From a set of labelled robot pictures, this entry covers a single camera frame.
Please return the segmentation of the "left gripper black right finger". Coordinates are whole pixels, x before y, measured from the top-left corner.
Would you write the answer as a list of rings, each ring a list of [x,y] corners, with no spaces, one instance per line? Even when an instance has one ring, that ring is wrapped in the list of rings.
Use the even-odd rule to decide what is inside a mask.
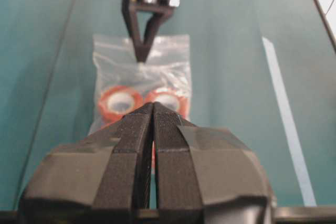
[[[256,154],[230,131],[154,104],[161,223],[274,223],[275,194]]]

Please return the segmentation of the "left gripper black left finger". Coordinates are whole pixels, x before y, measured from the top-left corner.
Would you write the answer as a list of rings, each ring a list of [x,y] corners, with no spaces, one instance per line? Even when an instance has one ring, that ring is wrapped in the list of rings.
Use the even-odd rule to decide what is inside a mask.
[[[153,104],[41,161],[18,205],[20,223],[131,223],[150,202]]]

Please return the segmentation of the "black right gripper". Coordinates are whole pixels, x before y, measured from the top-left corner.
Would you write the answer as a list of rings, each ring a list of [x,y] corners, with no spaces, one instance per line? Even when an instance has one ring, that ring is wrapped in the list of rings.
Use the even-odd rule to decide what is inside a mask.
[[[181,0],[122,0],[122,14],[129,36],[133,42],[137,62],[146,62],[159,27],[171,18],[174,13],[174,8],[169,6],[179,6],[180,2]],[[137,18],[138,3],[154,5],[148,7],[148,11],[152,13],[152,17],[146,24],[143,42]]]

